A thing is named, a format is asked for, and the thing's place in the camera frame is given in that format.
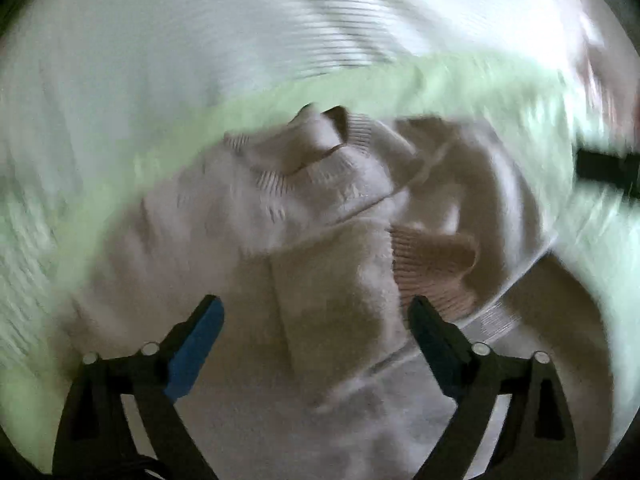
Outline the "beige knit sweater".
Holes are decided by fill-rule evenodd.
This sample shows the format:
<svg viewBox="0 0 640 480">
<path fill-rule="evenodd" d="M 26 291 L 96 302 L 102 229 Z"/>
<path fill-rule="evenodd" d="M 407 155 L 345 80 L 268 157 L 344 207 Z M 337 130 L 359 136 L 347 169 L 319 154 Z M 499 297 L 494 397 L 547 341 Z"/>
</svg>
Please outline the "beige knit sweater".
<svg viewBox="0 0 640 480">
<path fill-rule="evenodd" d="M 123 356 L 216 295 L 224 327 L 179 410 L 217 474 L 407 479 L 454 410 L 406 325 L 423 295 L 500 352 L 555 357 L 590 477 L 610 440 L 608 348 L 554 239 L 487 122 L 305 106 L 133 202 L 67 329 Z"/>
</svg>

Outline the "light green bed sheet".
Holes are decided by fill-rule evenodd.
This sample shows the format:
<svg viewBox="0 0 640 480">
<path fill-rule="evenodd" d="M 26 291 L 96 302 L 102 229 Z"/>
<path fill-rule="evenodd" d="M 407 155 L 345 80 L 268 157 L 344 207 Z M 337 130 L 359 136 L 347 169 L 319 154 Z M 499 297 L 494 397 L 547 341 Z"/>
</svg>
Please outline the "light green bed sheet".
<svg viewBox="0 0 640 480">
<path fill-rule="evenodd" d="M 598 307 L 608 350 L 612 405 L 609 422 L 591 395 L 587 377 L 596 362 L 587 312 L 556 306 L 567 315 L 559 343 L 561 376 L 586 476 L 620 446 L 639 406 L 639 209 L 600 184 L 574 186 L 570 147 L 582 141 L 618 154 L 626 141 L 605 128 L 577 84 L 499 53 L 436 54 L 393 64 L 339 70 L 296 80 L 203 110 L 164 131 L 152 144 L 134 140 L 99 154 L 106 173 L 78 194 L 50 196 L 33 180 L 1 189 L 1 421 L 18 448 L 39 467 L 53 450 L 53 425 L 62 410 L 64 380 L 55 362 L 35 366 L 26 351 L 42 339 L 52 311 L 51 282 L 74 284 L 107 218 L 131 196 L 178 168 L 229 129 L 274 124 L 308 101 L 347 104 L 376 116 L 436 113 L 492 119 L 500 138 L 544 204 L 558 240 L 553 252 Z"/>
</svg>

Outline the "white striped duvet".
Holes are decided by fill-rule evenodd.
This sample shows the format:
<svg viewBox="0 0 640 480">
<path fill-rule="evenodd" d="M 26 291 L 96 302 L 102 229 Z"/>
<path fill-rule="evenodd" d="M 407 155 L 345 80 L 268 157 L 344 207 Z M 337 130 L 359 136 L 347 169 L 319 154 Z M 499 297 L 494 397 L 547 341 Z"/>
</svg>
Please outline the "white striped duvet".
<svg viewBox="0 0 640 480">
<path fill-rule="evenodd" d="M 576 0 L 28 0 L 1 38 L 1 183 L 75 193 L 288 79 L 446 50 L 565 70 L 600 39 Z"/>
</svg>

